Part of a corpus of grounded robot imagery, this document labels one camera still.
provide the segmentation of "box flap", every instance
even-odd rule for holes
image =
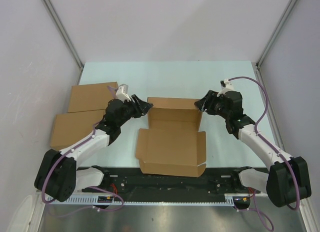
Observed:
[[[205,136],[205,132],[189,130],[140,129],[135,156],[139,159],[141,171],[200,176],[206,168]]]
[[[205,171],[206,165],[196,166],[177,166],[172,164],[156,164],[139,161],[142,173],[163,174],[174,176],[199,177]]]
[[[165,109],[188,109],[198,111],[198,108],[195,106],[196,101],[198,101],[198,99],[148,97],[148,102],[153,103],[154,108]]]
[[[153,107],[148,112],[149,128],[189,129],[198,131],[202,112],[194,103],[197,99],[148,98]]]
[[[206,132],[198,132],[196,136],[197,165],[200,165],[207,160]]]
[[[93,130],[93,124],[102,120],[104,110],[57,114],[50,146],[61,150],[86,137]]]
[[[117,88],[117,82],[76,85],[72,87],[68,112],[83,112],[106,109],[113,99],[108,86]]]

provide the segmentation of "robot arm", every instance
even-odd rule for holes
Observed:
[[[34,186],[60,202],[67,200],[75,190],[98,186],[104,178],[97,166],[77,171],[94,153],[111,145],[120,135],[121,126],[131,118],[140,118],[153,106],[136,95],[127,94],[128,86],[120,85],[116,98],[109,101],[102,120],[93,132],[74,145],[55,151],[50,149],[43,157]]]
[[[285,159],[296,177],[300,199],[310,197],[311,186],[307,162],[301,157],[292,157],[272,145],[263,136],[258,136],[261,133],[256,130],[256,123],[244,114],[241,93],[234,91],[231,82],[227,79],[221,81],[221,86],[221,91],[209,90],[205,97],[195,102],[195,105],[209,115],[219,115],[224,118],[228,133],[233,134],[236,139],[251,148],[269,171],[267,174],[250,167],[237,169],[233,175],[235,184],[266,192],[273,204],[278,207],[293,203],[297,200],[296,188],[291,173],[284,163],[283,159]]]

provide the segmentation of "white table surface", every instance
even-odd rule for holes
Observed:
[[[202,98],[209,89],[219,91],[220,80],[236,76],[255,78],[249,61],[228,62],[112,62],[86,63],[79,84],[114,82],[128,84],[128,93],[139,98]],[[233,81],[243,96],[244,112],[257,121],[264,110],[258,86],[249,80]],[[139,167],[135,158],[138,130],[148,128],[147,117],[131,119],[121,127],[121,135],[109,147],[86,160],[82,166]],[[265,117],[259,129],[274,142]],[[207,167],[264,167],[245,144],[228,134],[219,116],[204,114],[200,131],[206,131]]]

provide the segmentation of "flat cardboard sheet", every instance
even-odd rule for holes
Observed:
[[[102,120],[104,110],[57,114],[50,146],[59,151],[83,139]]]
[[[118,88],[117,82],[76,85],[72,87],[68,112],[84,112],[106,109],[113,99],[108,86]]]
[[[199,177],[206,168],[206,133],[196,99],[148,98],[149,129],[140,129],[136,158],[143,173]]]

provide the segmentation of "purple cable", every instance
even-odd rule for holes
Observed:
[[[116,193],[112,193],[110,191],[107,191],[107,190],[104,190],[104,189],[101,189],[101,188],[98,188],[98,187],[94,187],[94,186],[91,186],[89,188],[92,188],[92,189],[95,189],[95,190],[99,190],[101,192],[112,194],[114,197],[118,197],[121,200],[121,205],[119,207],[117,207],[117,208],[112,208],[112,209],[98,208],[98,207],[95,207],[94,205],[93,206],[90,205],[90,206],[81,207],[81,208],[79,208],[79,209],[77,209],[75,211],[72,211],[70,213],[63,214],[63,215],[53,215],[53,214],[50,213],[50,211],[48,213],[51,216],[55,217],[55,218],[64,218],[64,217],[67,217],[69,215],[72,215],[74,213],[77,213],[77,212],[79,212],[81,210],[88,209],[88,208],[95,208],[98,211],[100,211],[100,210],[102,210],[102,211],[117,211],[117,210],[121,209],[125,205],[124,199],[120,195],[117,195]]]
[[[269,107],[269,97],[268,97],[268,94],[267,94],[267,91],[266,89],[262,86],[261,83],[259,83],[258,81],[256,81],[255,79],[252,79],[252,78],[249,78],[249,77],[234,77],[234,78],[231,78],[229,79],[229,81],[232,81],[232,80],[236,80],[236,79],[248,79],[248,80],[251,80],[253,81],[254,83],[256,83],[263,91],[264,93],[264,96],[265,96],[265,108],[264,108],[264,112],[263,114],[261,115],[261,117],[258,119],[258,121],[256,122],[255,126],[254,126],[254,131],[256,133],[256,135],[261,138],[270,148],[273,149],[273,151],[277,154],[277,156],[279,156],[283,161],[284,163],[286,164],[286,166],[288,167],[289,169],[289,172],[291,174],[291,177],[292,177],[292,180],[293,180],[293,184],[294,184],[294,188],[295,188],[295,194],[296,194],[296,205],[295,207],[292,207],[290,206],[289,204],[287,205],[290,209],[292,210],[298,210],[299,207],[300,207],[300,193],[299,193],[299,186],[298,186],[298,182],[297,182],[297,178],[295,176],[295,173],[293,171],[293,169],[291,168],[289,162],[286,160],[286,158],[277,150],[277,148],[272,144],[270,143],[265,137],[263,137],[259,131],[258,131],[258,124],[260,123],[260,121],[263,119],[263,117],[266,115],[267,111],[268,111],[268,107]]]
[[[256,190],[253,192],[253,202],[254,202],[255,208],[238,209],[237,207],[235,207],[235,209],[237,211],[240,211],[240,212],[244,212],[244,211],[255,211],[255,212],[257,212],[257,214],[259,216],[259,219],[261,220],[261,222],[264,225],[264,227],[268,231],[273,232],[275,230],[275,227],[274,227],[274,224],[272,223],[271,219],[265,213],[263,213],[261,210],[258,209],[257,202],[256,202],[256,192],[257,192]],[[271,224],[271,228],[269,228],[267,226],[267,223],[265,222],[263,216],[269,221],[269,223]]]

